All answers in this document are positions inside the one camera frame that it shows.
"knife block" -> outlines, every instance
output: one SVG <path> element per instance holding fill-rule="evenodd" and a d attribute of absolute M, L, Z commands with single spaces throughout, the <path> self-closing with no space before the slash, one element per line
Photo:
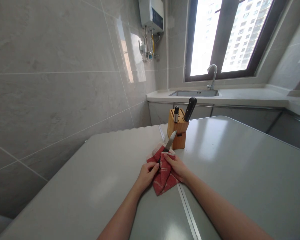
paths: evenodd
<path fill-rule="evenodd" d="M 169 111 L 169 121 L 168 121 L 168 137 L 170 138 L 171 134 L 177 130 L 177 135 L 175 136 L 172 149 L 184 149 L 186 145 L 186 131 L 189 125 L 189 122 L 184 120 L 184 111 L 180 108 L 179 115 L 178 115 L 178 122 L 175 123 L 173 121 L 174 109 L 170 109 Z"/>

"chrome faucet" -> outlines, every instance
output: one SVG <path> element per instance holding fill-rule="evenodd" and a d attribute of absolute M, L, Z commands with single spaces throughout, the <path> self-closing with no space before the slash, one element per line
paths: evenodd
<path fill-rule="evenodd" d="M 207 86 L 207 88 L 210 88 L 210 90 L 214 89 L 214 81 L 216 80 L 216 75 L 217 75 L 217 71 L 218 71 L 217 65 L 212 64 L 208 67 L 207 72 L 209 72 L 210 68 L 212 68 L 212 67 L 214 67 L 214 75 L 213 75 L 212 84 Z"/>

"red towel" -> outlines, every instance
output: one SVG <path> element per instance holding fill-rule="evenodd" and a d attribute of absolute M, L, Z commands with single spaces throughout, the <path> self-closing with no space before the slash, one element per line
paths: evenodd
<path fill-rule="evenodd" d="M 174 185 L 179 183 L 179 180 L 171 173 L 171 165 L 166 161 L 162 152 L 164 150 L 165 144 L 159 143 L 156 148 L 152 151 L 152 154 L 147 157 L 147 162 L 158 162 L 160 156 L 160 170 L 153 179 L 153 188 L 157 196 L 165 193 Z M 176 158 L 176 153 L 170 149 L 167 153 L 171 159 Z"/>

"water heater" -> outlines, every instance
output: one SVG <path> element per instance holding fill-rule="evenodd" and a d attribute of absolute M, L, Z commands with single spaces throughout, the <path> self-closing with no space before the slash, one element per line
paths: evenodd
<path fill-rule="evenodd" d="M 153 29 L 153 33 L 163 32 L 163 0 L 139 0 L 141 25 Z"/>

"kitchen counter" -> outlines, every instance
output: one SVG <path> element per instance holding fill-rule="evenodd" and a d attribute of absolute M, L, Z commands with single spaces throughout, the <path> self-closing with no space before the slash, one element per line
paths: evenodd
<path fill-rule="evenodd" d="M 92 136 L 1 234 L 96 239 L 167 125 Z M 275 239 L 300 239 L 300 150 L 228 117 L 190 121 L 177 155 Z M 183 184 L 141 197 L 130 239 L 220 239 Z"/>
<path fill-rule="evenodd" d="M 153 102 L 183 102 L 188 103 L 186 97 L 168 97 L 173 91 L 152 92 L 147 94 L 147 101 Z M 218 89 L 222 96 L 196 97 L 197 104 L 219 105 L 246 105 L 263 107 L 285 107 L 300 115 L 300 97 L 288 97 L 269 88 L 241 88 L 241 89 Z"/>

